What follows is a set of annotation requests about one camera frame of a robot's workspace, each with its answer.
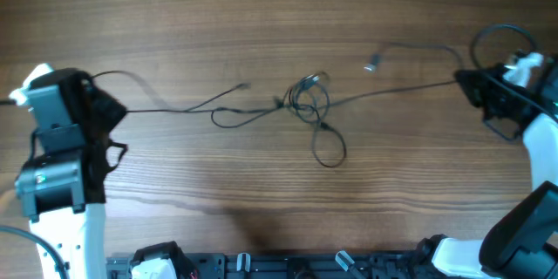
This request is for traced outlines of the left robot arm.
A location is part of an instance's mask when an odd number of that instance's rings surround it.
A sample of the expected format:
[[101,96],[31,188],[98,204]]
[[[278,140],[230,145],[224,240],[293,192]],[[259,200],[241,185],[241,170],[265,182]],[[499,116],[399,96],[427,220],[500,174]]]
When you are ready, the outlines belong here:
[[25,236],[34,241],[45,278],[105,278],[105,177],[113,171],[106,152],[125,144],[110,133],[126,108],[75,68],[38,65],[10,94],[28,107],[37,127],[30,152],[15,181]]

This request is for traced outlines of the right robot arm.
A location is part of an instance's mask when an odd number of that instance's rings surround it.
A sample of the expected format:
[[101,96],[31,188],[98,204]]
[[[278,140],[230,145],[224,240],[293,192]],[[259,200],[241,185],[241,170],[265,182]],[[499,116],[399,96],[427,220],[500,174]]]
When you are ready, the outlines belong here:
[[512,122],[526,157],[524,196],[478,240],[424,239],[407,264],[416,278],[555,278],[557,62],[539,52],[455,74],[483,120]]

